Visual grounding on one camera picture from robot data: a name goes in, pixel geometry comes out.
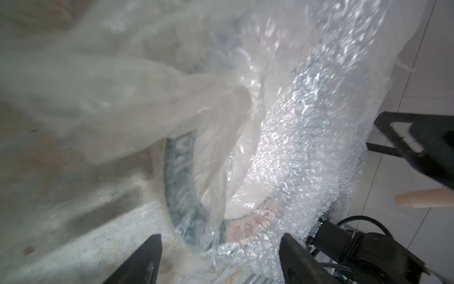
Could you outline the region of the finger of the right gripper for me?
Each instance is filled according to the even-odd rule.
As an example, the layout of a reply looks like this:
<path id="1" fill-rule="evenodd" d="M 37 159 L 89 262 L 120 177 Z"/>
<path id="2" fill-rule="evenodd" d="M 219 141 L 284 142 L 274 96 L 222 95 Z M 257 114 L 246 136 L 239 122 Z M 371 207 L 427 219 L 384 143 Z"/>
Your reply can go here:
<path id="1" fill-rule="evenodd" d="M 415 149 L 393 128 L 396 123 L 408 124 L 408 137 Z M 382 112 L 374 126 L 386 137 L 402 159 L 419 173 L 454 188 L 454 117 L 402 112 Z"/>

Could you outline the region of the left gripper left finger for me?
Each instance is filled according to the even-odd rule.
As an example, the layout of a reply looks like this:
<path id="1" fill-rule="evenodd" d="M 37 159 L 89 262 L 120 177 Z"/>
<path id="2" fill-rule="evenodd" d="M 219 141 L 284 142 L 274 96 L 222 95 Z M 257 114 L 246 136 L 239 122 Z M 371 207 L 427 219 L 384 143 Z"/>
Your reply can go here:
<path id="1" fill-rule="evenodd" d="M 155 284 L 162 253 L 162 236 L 150 236 L 103 284 Z"/>

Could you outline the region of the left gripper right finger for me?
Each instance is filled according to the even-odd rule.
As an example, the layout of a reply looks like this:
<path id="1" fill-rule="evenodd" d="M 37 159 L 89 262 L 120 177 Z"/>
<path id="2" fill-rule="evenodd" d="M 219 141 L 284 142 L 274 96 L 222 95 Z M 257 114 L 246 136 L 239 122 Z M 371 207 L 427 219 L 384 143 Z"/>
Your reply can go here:
<path id="1" fill-rule="evenodd" d="M 281 238 L 279 259 L 285 284 L 339 283 L 288 233 Z"/>

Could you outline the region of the green rimmed plate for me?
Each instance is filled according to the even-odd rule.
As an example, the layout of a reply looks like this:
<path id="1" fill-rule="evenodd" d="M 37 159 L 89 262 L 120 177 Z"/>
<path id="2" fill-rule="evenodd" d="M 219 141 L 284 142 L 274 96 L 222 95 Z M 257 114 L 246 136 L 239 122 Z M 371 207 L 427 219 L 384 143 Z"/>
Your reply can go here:
<path id="1" fill-rule="evenodd" d="M 208 235 L 209 211 L 197 194 L 193 177 L 196 132 L 166 139 L 164 189 L 171 222 L 182 239 L 206 251 L 222 244 L 245 243 L 266 232 L 282 215 L 274 198 L 267 198 L 257 209 L 233 220 L 224 219 L 213 236 Z"/>

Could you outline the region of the bubble wrap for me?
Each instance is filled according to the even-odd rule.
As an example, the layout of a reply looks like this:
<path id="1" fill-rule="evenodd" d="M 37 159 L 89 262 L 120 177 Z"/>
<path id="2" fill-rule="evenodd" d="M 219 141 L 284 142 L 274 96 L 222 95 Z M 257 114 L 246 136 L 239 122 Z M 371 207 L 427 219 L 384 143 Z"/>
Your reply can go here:
<path id="1" fill-rule="evenodd" d="M 162 236 L 160 284 L 279 279 L 285 233 L 348 207 L 426 1 L 2 1 L 1 282 L 101 284 Z M 173 226 L 166 139 L 196 132 L 208 235 L 267 198 L 245 243 Z"/>

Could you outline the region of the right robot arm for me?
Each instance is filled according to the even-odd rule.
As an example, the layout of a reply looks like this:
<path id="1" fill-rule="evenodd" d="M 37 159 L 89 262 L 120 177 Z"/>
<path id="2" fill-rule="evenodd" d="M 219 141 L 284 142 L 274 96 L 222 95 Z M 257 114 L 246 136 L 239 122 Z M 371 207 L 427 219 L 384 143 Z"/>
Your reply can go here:
<path id="1" fill-rule="evenodd" d="M 383 112 L 374 125 L 391 146 L 367 143 L 367 149 L 400 157 L 419 173 L 443 185 L 441 189 L 395 196 L 406 208 L 451 207 L 454 204 L 454 118 Z M 417 284 L 429 274 L 426 265 L 400 245 L 379 221 L 361 215 L 337 224 L 321 220 L 307 243 L 312 256 L 322 252 L 358 284 Z"/>

